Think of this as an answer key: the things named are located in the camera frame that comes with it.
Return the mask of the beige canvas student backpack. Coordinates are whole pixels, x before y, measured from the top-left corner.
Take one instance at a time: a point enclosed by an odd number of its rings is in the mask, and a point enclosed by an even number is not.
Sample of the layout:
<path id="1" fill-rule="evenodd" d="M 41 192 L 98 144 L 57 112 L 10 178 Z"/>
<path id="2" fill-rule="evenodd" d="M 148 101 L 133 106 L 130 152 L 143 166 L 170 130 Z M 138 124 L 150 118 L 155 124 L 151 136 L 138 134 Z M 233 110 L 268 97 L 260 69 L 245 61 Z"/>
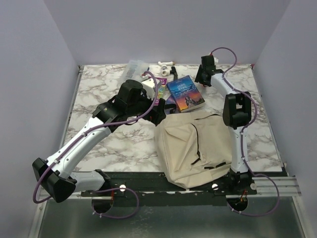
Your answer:
<path id="1" fill-rule="evenodd" d="M 225 176 L 232 162 L 228 127 L 207 111 L 167 115 L 155 127 L 155 148 L 168 182 L 184 189 Z"/>

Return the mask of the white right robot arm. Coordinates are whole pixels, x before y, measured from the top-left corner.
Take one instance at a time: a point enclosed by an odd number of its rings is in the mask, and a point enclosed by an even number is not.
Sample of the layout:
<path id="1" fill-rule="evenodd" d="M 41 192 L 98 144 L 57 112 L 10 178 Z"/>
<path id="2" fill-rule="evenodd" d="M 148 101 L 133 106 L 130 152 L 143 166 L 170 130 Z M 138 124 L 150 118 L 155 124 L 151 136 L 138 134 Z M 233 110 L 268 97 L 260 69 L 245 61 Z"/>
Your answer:
<path id="1" fill-rule="evenodd" d="M 227 79 L 224 71 L 217 69 L 212 54 L 201 57 L 195 82 L 207 87 L 214 87 L 224 98 L 222 118 L 228 127 L 232 162 L 225 176 L 225 187 L 233 194 L 239 194 L 246 188 L 245 181 L 251 179 L 247 165 L 247 127 L 252 119 L 252 101 L 249 92 L 236 89 Z"/>

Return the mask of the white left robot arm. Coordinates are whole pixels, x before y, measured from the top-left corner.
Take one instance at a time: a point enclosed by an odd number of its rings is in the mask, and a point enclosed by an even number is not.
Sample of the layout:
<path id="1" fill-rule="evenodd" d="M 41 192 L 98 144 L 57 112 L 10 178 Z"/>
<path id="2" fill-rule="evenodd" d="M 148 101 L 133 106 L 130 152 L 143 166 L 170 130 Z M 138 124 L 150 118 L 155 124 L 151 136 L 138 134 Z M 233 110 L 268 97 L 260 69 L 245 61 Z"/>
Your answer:
<path id="1" fill-rule="evenodd" d="M 60 203 L 72 193 L 91 190 L 99 196 L 109 192 L 108 176 L 101 170 L 75 172 L 79 162 L 119 126 L 139 119 L 158 125 L 165 117 L 165 100 L 156 105 L 160 81 L 149 78 L 143 82 L 128 79 L 118 93 L 97 105 L 84 127 L 62 148 L 46 159 L 37 158 L 32 168 L 37 180 L 50 198 Z"/>

